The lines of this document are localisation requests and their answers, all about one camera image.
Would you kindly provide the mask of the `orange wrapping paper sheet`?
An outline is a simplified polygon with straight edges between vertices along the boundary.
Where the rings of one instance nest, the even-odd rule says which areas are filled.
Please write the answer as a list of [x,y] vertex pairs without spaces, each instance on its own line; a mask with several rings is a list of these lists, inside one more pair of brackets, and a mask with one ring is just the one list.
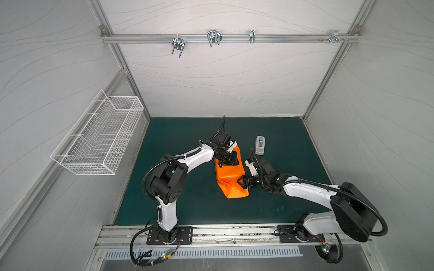
[[234,153],[236,153],[236,163],[232,166],[220,167],[218,159],[214,159],[217,183],[228,199],[249,196],[248,188],[243,187],[242,178],[245,175],[245,170],[237,142],[232,146],[232,154]]

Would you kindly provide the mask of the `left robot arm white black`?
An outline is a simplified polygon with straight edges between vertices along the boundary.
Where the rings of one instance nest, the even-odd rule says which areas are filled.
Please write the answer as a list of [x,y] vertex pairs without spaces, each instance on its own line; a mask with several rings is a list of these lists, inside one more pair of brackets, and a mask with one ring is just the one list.
[[219,146],[211,141],[201,142],[199,147],[184,154],[164,155],[147,171],[141,187],[157,206],[157,229],[165,243],[173,243],[178,233],[176,201],[183,192],[188,173],[215,159],[219,166],[238,166],[236,147],[235,141],[229,141],[227,146]]

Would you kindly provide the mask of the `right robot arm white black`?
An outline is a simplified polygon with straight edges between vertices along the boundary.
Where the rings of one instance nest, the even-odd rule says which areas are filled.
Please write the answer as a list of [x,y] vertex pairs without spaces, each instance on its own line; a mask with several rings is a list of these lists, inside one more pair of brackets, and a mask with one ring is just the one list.
[[346,234],[358,242],[388,233],[388,225],[372,203],[349,182],[327,185],[282,173],[273,180],[264,174],[243,176],[237,180],[243,189],[261,187],[272,194],[301,198],[328,209],[322,213],[304,213],[294,226],[287,230],[300,242],[307,242],[319,234]]

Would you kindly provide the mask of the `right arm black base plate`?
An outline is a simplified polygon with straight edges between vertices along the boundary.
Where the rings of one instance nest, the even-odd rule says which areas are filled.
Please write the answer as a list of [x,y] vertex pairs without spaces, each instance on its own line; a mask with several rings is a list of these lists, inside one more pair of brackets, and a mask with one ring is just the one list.
[[278,225],[273,235],[279,238],[281,243],[324,243],[321,235],[313,235],[303,226]]

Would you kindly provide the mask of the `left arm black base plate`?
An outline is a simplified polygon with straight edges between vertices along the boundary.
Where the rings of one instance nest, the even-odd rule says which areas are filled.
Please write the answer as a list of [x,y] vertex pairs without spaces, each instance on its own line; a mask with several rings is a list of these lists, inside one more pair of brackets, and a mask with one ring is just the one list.
[[193,239],[192,227],[175,226],[170,231],[165,231],[160,226],[149,230],[147,245],[191,245]]

